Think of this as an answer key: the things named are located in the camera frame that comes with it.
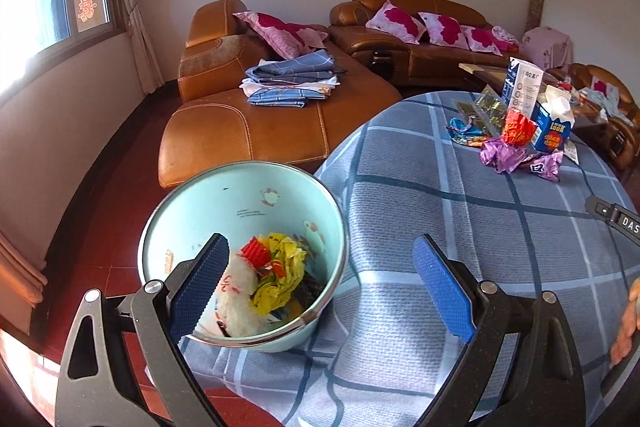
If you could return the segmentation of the person right hand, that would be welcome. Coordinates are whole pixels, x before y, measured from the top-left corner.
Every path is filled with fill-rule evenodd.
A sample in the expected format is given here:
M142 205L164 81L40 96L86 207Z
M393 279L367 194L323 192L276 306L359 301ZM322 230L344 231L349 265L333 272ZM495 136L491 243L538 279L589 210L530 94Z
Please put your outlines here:
M628 303L620 319L620 329L610 351L612 366L620 363L631 351L632 336L639 329L639 295L640 279L635 279L629 289Z

